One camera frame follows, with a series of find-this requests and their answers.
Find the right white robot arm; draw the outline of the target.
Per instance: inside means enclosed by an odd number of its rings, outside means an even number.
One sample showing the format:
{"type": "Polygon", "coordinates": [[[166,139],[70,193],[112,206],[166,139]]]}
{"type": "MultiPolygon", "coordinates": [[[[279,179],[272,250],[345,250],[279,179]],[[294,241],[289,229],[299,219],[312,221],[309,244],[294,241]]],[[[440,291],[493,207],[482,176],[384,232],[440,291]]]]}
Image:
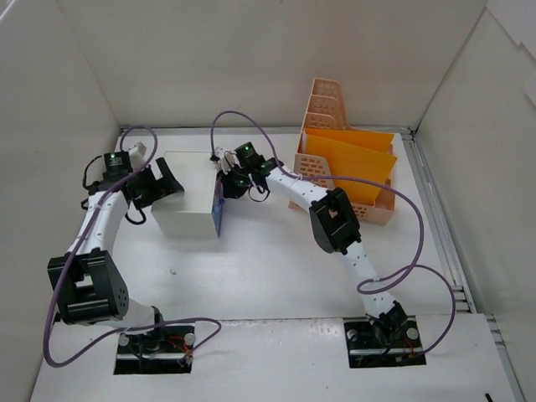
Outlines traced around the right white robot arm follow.
{"type": "Polygon", "coordinates": [[[264,158],[250,142],[232,152],[218,147],[213,159],[219,164],[225,198],[241,198],[253,188],[288,198],[308,212],[313,238],[323,251],[339,257],[361,281],[379,278],[365,252],[360,223],[344,190],[320,187],[299,178],[277,158],[264,158]]]}

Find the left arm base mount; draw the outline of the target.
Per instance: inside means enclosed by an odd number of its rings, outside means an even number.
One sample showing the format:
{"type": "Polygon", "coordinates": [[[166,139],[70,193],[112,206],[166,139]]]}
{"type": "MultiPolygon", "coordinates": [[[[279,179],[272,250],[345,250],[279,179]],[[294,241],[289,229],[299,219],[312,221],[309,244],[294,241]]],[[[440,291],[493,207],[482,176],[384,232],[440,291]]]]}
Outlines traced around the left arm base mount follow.
{"type": "Polygon", "coordinates": [[[162,327],[143,334],[121,333],[114,375],[190,374],[195,341],[192,324],[162,327]]]}

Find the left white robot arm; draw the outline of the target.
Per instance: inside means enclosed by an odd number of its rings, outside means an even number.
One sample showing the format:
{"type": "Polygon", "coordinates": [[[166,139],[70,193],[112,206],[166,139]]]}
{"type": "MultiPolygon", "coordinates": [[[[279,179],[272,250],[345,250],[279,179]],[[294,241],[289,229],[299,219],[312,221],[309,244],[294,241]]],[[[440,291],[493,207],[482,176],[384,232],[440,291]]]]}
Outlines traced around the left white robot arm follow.
{"type": "Polygon", "coordinates": [[[82,229],[65,255],[48,264],[58,294],[56,305],[66,324],[128,328],[137,332],[137,341],[146,350],[155,352],[166,344],[168,331],[157,323],[158,309],[130,298],[112,249],[130,207],[142,212],[162,198],[183,193],[184,188],[162,157],[156,160],[159,178],[139,151],[107,153],[103,161],[101,180],[87,186],[82,229]]]}

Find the orange folder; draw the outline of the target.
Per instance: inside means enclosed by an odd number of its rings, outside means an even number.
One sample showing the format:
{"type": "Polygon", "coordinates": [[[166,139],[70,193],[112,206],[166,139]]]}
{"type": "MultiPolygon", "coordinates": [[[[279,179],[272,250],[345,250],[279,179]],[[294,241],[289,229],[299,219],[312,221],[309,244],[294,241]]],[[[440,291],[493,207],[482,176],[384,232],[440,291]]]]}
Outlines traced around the orange folder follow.
{"type": "Polygon", "coordinates": [[[305,153],[324,158],[333,176],[384,184],[397,161],[393,133],[307,128],[305,134],[305,153]]]}

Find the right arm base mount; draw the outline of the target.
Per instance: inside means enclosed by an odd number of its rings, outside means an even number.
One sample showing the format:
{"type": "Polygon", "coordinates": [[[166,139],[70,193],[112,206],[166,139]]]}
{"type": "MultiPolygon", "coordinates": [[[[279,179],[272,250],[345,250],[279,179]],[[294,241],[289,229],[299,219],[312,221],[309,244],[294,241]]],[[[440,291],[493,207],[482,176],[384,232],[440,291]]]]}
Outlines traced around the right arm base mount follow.
{"type": "Polygon", "coordinates": [[[382,344],[365,318],[343,322],[348,364],[351,369],[384,369],[426,365],[426,356],[415,316],[410,316],[402,333],[382,344]]]}

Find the white mini drawer cabinet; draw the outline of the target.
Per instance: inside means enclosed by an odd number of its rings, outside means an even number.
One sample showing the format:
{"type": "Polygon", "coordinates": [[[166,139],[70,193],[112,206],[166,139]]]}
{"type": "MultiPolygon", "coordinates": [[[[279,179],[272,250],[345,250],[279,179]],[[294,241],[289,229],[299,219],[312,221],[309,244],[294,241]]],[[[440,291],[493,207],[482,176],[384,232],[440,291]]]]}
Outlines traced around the white mini drawer cabinet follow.
{"type": "Polygon", "coordinates": [[[168,238],[212,240],[212,205],[217,165],[208,152],[168,151],[164,154],[184,193],[169,195],[152,205],[152,216],[168,238]]]}

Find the purple drawer with knob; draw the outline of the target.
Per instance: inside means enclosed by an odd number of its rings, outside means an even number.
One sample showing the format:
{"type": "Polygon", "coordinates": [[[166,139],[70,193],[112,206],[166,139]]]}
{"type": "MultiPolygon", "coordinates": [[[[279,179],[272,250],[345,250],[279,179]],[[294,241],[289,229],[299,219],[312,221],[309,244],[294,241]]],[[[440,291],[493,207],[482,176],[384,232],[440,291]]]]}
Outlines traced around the purple drawer with knob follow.
{"type": "Polygon", "coordinates": [[[212,218],[214,221],[214,230],[218,237],[220,237],[220,233],[221,233],[223,210],[224,210],[223,184],[221,183],[220,176],[217,175],[215,179],[215,184],[214,184],[212,218]]]}

